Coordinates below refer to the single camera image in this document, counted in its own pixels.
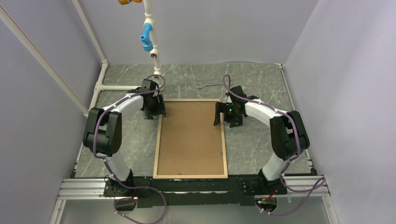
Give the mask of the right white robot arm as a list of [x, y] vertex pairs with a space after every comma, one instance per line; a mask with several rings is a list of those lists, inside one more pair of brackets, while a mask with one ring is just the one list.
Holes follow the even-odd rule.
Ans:
[[215, 105], [214, 126], [224, 121], [230, 128], [238, 127], [250, 116], [270, 128], [273, 153], [260, 171], [264, 177], [257, 181], [259, 191], [268, 194], [275, 188], [275, 180], [310, 146], [302, 117], [298, 111], [279, 110], [256, 96], [247, 96], [241, 86], [229, 89], [227, 95], [226, 102]]

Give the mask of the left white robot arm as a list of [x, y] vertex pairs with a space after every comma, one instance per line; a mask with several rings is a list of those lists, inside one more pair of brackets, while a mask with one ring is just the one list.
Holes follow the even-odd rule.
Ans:
[[146, 78], [140, 87], [129, 90], [125, 96], [105, 107], [89, 110], [83, 145], [90, 149], [93, 156], [103, 161], [110, 179], [116, 181], [116, 190], [122, 196], [134, 190], [134, 175], [120, 152], [122, 144], [123, 117], [138, 111], [144, 119], [153, 120], [155, 116], [165, 115], [165, 103], [161, 90], [164, 85]]

